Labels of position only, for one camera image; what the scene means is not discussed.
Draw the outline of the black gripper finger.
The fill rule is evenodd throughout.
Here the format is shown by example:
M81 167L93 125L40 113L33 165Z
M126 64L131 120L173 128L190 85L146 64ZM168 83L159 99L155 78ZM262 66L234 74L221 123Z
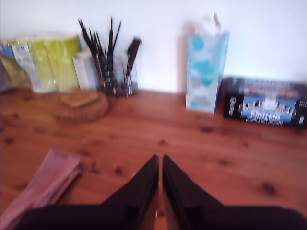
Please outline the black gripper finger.
M168 156L163 156L163 187L182 230L216 230L224 205L193 182Z
M102 229L138 230L158 188L159 157L153 155L119 190L101 203Z

